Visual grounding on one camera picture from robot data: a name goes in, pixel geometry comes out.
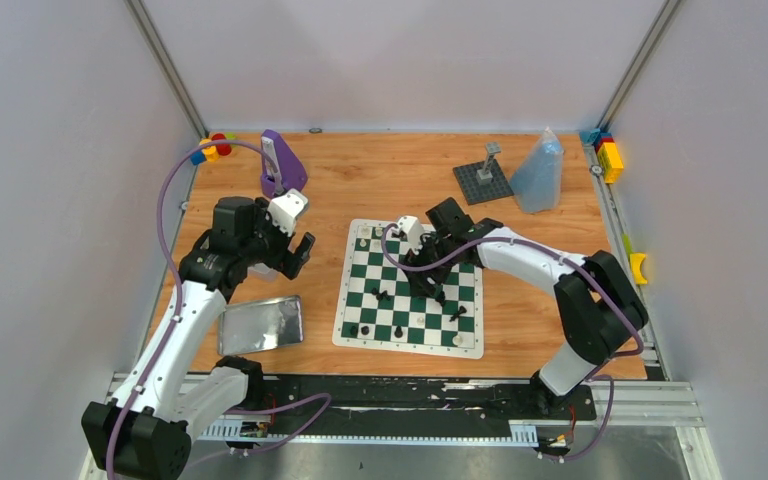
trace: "chessboard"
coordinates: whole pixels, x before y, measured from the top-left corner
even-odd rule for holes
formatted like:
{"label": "chessboard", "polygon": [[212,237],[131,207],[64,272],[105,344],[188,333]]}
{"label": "chessboard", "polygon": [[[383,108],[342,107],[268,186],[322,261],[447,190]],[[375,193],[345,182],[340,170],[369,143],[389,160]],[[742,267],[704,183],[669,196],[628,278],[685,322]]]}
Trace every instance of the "chessboard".
{"label": "chessboard", "polygon": [[[332,340],[341,347],[425,353],[478,359],[484,354],[481,269],[456,265],[443,284],[441,306],[426,297],[412,297],[407,277],[384,258],[383,228],[390,222],[354,220],[349,228],[340,296]],[[432,231],[430,225],[424,226]],[[385,240],[387,252],[400,261],[406,241]],[[373,292],[387,292],[379,300]]]}

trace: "purple stand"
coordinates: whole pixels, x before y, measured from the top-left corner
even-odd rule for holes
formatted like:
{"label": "purple stand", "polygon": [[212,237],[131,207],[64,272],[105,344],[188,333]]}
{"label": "purple stand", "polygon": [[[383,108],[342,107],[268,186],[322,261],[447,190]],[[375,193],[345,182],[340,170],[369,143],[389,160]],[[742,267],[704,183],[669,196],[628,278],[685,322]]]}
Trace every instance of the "purple stand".
{"label": "purple stand", "polygon": [[[307,183],[307,172],[302,162],[299,161],[299,157],[293,153],[287,142],[281,138],[281,134],[275,130],[264,130],[261,137],[269,138],[275,144],[275,156],[278,157],[276,160],[278,161],[278,168],[281,170],[281,184],[284,186],[284,191],[291,188],[302,191]],[[260,163],[263,173],[260,176],[260,188],[267,198],[272,198],[275,196],[275,179],[269,176],[266,169],[266,162],[268,161],[264,156],[261,156]]]}

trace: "wooden table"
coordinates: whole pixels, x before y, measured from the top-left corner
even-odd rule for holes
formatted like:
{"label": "wooden table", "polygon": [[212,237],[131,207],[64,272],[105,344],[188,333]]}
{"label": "wooden table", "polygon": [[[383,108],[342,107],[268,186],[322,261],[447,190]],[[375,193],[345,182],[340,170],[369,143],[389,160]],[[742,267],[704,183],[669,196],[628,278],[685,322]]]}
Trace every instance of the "wooden table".
{"label": "wooden table", "polygon": [[[238,138],[259,143],[257,134]],[[452,167],[484,159],[484,144],[498,141],[497,157],[508,178],[537,141],[536,135],[454,134],[287,134],[285,140],[308,170],[304,194],[310,209],[297,238],[310,231],[316,245],[296,280],[273,283],[250,278],[232,303],[298,294],[302,297],[304,341],[295,346],[246,355],[268,373],[330,373],[425,376],[528,377],[563,341],[555,300],[500,272],[484,273],[484,357],[467,360],[431,355],[337,347],[331,343],[349,223],[355,218],[396,220],[454,197],[475,220],[495,218],[519,234],[561,250],[590,254],[609,250],[599,204],[576,135],[563,135],[564,172],[556,209],[528,215],[513,198],[467,206]],[[189,208],[173,255],[176,263],[210,227],[213,207],[223,196],[256,197],[260,159],[235,148],[231,155],[199,168]],[[167,274],[159,305],[172,290]],[[155,312],[152,330],[159,321]],[[208,371],[219,359],[217,325],[211,327],[191,370]],[[620,358],[605,368],[619,378],[645,378],[639,357]]]}

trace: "white wall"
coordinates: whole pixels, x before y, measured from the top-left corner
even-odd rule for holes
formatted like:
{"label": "white wall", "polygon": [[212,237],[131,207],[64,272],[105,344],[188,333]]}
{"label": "white wall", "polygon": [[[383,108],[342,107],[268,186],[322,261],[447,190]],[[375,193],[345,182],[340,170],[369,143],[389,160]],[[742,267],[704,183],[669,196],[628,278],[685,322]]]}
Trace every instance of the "white wall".
{"label": "white wall", "polygon": [[194,140],[123,2],[0,0],[0,479],[76,477],[83,409],[159,288],[157,190]]}
{"label": "white wall", "polygon": [[213,129],[591,128],[663,0],[145,0]]}
{"label": "white wall", "polygon": [[685,2],[613,132],[666,363],[725,478],[768,478],[768,2]]}

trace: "yellow block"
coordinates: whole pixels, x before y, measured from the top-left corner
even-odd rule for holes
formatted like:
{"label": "yellow block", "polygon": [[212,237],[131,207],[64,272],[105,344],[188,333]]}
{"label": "yellow block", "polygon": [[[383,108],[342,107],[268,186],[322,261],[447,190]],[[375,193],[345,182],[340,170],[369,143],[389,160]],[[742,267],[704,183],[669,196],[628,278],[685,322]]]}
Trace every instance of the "yellow block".
{"label": "yellow block", "polygon": [[[199,142],[199,145],[204,145],[205,143],[211,141],[208,138],[202,139]],[[208,162],[215,162],[219,160],[219,152],[216,150],[216,145],[213,145],[211,147],[203,148],[201,150],[202,153],[204,153],[204,158],[207,159]]]}
{"label": "yellow block", "polygon": [[619,180],[623,165],[617,144],[614,142],[602,143],[602,148],[599,149],[596,156],[599,158],[599,165],[602,165],[602,170],[605,172],[605,183],[614,183]]}
{"label": "yellow block", "polygon": [[646,285],[649,280],[643,276],[643,260],[646,260],[645,253],[632,253],[628,256],[631,262],[631,275],[634,277],[634,283],[638,285]]}

